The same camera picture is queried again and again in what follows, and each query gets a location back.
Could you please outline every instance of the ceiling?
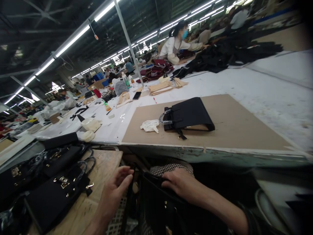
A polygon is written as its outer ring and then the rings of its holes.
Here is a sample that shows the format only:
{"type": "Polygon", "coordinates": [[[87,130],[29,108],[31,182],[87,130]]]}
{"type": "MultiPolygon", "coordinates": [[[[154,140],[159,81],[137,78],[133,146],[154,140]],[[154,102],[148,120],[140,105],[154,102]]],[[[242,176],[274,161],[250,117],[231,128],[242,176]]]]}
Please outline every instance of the ceiling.
{"type": "MultiPolygon", "coordinates": [[[[156,31],[196,9],[208,0],[121,0],[119,6],[132,43],[156,31]]],[[[222,0],[215,8],[226,5],[222,0]]],[[[0,97],[14,93],[19,85],[9,73],[22,82],[44,63],[101,4],[103,0],[3,0],[0,3],[0,97]]],[[[193,17],[200,17],[211,11],[208,8],[193,17]]],[[[96,40],[88,30],[65,53],[64,58],[72,61],[100,61],[127,46],[127,41],[115,8],[112,8],[98,22],[91,23],[99,37],[96,40]]],[[[152,39],[152,43],[167,37],[168,31],[152,39]]],[[[45,73],[63,64],[57,59],[39,77],[40,87],[47,83],[45,73]]],[[[29,96],[25,89],[23,96],[29,96]]],[[[5,102],[9,97],[0,98],[5,102]]]]}

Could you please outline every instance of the face mask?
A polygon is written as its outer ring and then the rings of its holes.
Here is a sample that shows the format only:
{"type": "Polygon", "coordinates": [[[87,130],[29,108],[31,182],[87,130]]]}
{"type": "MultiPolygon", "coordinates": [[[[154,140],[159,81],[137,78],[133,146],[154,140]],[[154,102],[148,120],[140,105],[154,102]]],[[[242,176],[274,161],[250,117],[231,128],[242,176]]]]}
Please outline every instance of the face mask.
{"type": "Polygon", "coordinates": [[[184,34],[182,35],[182,39],[184,40],[188,35],[188,30],[185,30],[184,31],[184,34]]]}

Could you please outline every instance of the white glove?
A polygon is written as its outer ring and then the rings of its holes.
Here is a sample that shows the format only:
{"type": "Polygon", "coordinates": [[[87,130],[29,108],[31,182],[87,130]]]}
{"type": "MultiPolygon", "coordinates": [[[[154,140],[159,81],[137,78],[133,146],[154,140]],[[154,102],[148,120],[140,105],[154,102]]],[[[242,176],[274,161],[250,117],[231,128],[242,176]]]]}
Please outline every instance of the white glove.
{"type": "Polygon", "coordinates": [[[159,133],[157,126],[159,125],[159,120],[147,120],[142,123],[140,129],[144,129],[145,132],[155,131],[159,133]]]}

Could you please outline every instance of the smartphone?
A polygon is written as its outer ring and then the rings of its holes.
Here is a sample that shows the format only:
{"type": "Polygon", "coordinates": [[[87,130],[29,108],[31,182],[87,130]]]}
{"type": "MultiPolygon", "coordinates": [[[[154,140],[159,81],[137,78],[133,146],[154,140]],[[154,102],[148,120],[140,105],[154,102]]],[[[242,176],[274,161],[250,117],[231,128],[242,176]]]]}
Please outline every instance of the smartphone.
{"type": "Polygon", "coordinates": [[[141,92],[139,92],[139,91],[136,92],[136,94],[134,95],[133,100],[138,100],[140,96],[141,96],[141,92]]]}

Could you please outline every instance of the bottle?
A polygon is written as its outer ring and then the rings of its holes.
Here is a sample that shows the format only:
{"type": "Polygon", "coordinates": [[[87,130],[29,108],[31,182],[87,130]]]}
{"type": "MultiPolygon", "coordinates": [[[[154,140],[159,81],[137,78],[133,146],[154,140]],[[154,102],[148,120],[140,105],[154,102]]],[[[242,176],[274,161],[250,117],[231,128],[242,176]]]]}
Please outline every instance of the bottle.
{"type": "Polygon", "coordinates": [[[106,111],[110,111],[111,110],[111,107],[107,103],[104,103],[104,107],[105,107],[106,111]]]}

